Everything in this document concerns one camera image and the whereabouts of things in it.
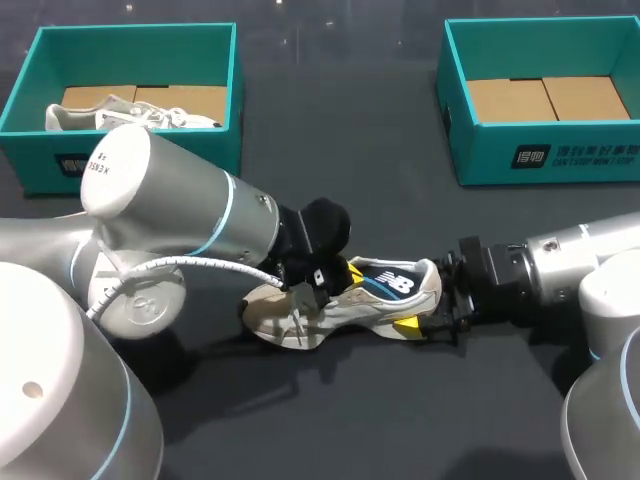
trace black floor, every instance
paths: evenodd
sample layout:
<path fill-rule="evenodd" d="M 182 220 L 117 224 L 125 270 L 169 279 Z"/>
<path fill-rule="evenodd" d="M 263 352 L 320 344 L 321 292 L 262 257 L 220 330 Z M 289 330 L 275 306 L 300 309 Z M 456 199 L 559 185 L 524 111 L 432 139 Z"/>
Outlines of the black floor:
<path fill-rule="evenodd" d="M 445 17 L 635 13 L 638 1 L 129 5 L 1 2 L 2 93 L 39 25 L 237 21 L 247 89 L 242 177 L 292 207 L 321 195 L 342 203 L 353 220 L 349 255 L 434 257 L 463 236 L 519 241 L 640 204 L 630 185 L 460 188 L 433 95 Z M 0 166 L 0 216 L 78 208 L 23 200 Z M 478 327 L 459 348 L 345 332 L 296 354 L 243 335 L 235 307 L 251 281 L 190 276 L 175 336 L 121 350 L 158 392 L 165 480 L 571 478 L 559 418 L 584 367 L 575 310 L 540 318 L 533 330 Z M 185 359 L 191 375 L 170 385 L 183 380 Z"/>

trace teal box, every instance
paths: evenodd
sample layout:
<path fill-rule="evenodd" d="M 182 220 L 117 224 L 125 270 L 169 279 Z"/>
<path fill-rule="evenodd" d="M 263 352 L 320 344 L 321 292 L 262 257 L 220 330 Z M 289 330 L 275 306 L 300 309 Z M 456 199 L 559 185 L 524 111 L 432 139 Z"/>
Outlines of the teal box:
<path fill-rule="evenodd" d="M 482 123 L 467 81 L 609 76 L 630 120 Z M 436 80 L 461 185 L 640 180 L 636 17 L 447 20 Z"/>
<path fill-rule="evenodd" d="M 238 175 L 243 110 L 236 25 L 40 28 L 0 117 L 0 147 L 25 194 L 77 194 L 83 166 L 105 131 L 44 131 L 45 110 L 68 86 L 226 86 L 223 128 L 154 130 Z"/>

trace cardboard box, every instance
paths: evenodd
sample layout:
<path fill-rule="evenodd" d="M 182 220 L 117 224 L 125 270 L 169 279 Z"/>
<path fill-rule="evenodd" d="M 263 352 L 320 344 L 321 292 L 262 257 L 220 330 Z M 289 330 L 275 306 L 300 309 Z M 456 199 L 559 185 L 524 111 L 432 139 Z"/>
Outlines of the cardboard box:
<path fill-rule="evenodd" d="M 106 131 L 44 131 L 52 103 L 91 108 L 113 93 L 223 125 L 154 133 L 238 175 L 243 78 L 236 25 L 40 28 L 0 117 L 0 148 L 25 194 L 77 194 Z"/>
<path fill-rule="evenodd" d="M 448 20 L 436 82 L 462 185 L 640 180 L 636 17 Z"/>

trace cable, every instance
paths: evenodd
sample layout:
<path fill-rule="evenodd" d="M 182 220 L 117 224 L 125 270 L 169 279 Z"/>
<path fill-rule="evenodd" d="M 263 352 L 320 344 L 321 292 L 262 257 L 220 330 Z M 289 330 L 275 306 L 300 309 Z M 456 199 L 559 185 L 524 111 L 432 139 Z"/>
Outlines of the cable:
<path fill-rule="evenodd" d="M 102 297 L 102 299 L 95 302 L 89 310 L 87 310 L 87 317 L 95 323 L 99 323 L 100 317 L 105 310 L 113 303 L 113 301 L 122 293 L 125 286 L 132 281 L 146 278 L 149 276 L 149 272 L 164 267 L 171 266 L 194 266 L 194 267 L 209 267 L 220 268 L 222 270 L 231 270 L 233 272 L 244 273 L 251 275 L 269 285 L 276 288 L 282 287 L 282 282 L 267 273 L 264 273 L 257 268 L 243 265 L 242 263 L 229 262 L 226 260 L 218 260 L 215 258 L 202 258 L 202 257 L 162 257 L 150 260 L 148 262 L 141 263 L 140 265 L 125 272 L 121 278 L 118 279 L 118 283 L 109 287 Z"/>

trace white sneaker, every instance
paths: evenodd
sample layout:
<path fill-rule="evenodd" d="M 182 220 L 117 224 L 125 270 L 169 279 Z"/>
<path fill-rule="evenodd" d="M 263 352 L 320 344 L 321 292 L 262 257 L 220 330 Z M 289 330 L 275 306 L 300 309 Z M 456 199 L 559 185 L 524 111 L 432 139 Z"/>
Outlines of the white sneaker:
<path fill-rule="evenodd" d="M 109 95 L 93 108 L 65 108 L 49 105 L 45 113 L 45 130 L 112 130 L 123 124 L 153 128 L 220 128 L 215 120 L 190 115 L 181 108 L 165 110 L 146 102 L 127 102 Z"/>
<path fill-rule="evenodd" d="M 397 262 L 355 257 L 354 284 L 315 314 L 295 293 L 270 285 L 252 290 L 241 317 L 258 337 L 297 350 L 316 348 L 337 328 L 360 325 L 395 340 L 421 340 L 418 316 L 431 315 L 442 281 L 430 260 Z"/>

